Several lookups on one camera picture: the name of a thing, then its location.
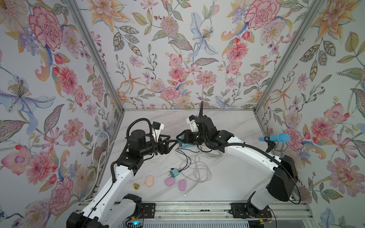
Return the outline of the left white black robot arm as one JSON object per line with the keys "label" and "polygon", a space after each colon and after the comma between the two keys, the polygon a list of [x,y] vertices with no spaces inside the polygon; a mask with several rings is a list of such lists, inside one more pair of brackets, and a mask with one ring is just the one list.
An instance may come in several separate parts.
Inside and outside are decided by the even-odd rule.
{"label": "left white black robot arm", "polygon": [[117,197],[134,178],[143,163],[155,155],[169,154],[178,143],[161,134],[164,126],[147,118],[133,121],[126,131],[126,145],[119,158],[110,165],[111,178],[94,199],[80,212],[73,212],[66,222],[68,228],[117,228],[142,216],[142,199],[131,193],[119,205]]}

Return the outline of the teal charger with black cable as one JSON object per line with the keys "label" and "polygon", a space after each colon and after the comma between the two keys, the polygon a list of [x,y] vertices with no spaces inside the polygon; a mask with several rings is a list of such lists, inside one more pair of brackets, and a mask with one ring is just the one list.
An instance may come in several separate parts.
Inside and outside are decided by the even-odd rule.
{"label": "teal charger with black cable", "polygon": [[172,169],[172,170],[170,171],[170,176],[171,176],[172,178],[176,178],[179,174],[180,174],[180,171],[179,171],[178,169]]}

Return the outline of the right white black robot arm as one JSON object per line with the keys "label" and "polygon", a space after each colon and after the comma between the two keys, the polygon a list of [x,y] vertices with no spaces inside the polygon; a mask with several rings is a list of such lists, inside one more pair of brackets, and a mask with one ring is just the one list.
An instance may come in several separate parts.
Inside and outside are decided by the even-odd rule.
{"label": "right white black robot arm", "polygon": [[220,151],[248,162],[269,179],[262,187],[255,188],[245,203],[231,204],[230,214],[236,218],[262,218],[270,216],[269,205],[275,201],[288,202],[295,189],[298,188],[298,173],[294,160],[285,155],[274,157],[270,152],[276,143],[290,141],[288,134],[265,136],[259,141],[268,145],[266,151],[249,145],[226,130],[218,130],[211,118],[203,114],[200,107],[198,116],[187,118],[189,130],[177,135],[180,143],[205,145],[212,151]]}

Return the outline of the teal power strip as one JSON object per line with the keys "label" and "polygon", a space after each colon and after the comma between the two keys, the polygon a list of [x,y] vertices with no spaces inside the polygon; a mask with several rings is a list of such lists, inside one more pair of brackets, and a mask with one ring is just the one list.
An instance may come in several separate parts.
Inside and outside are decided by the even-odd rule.
{"label": "teal power strip", "polygon": [[182,149],[191,149],[191,148],[196,148],[196,145],[193,145],[193,144],[186,144],[186,143],[183,143],[181,141],[179,141],[179,146],[180,148]]}

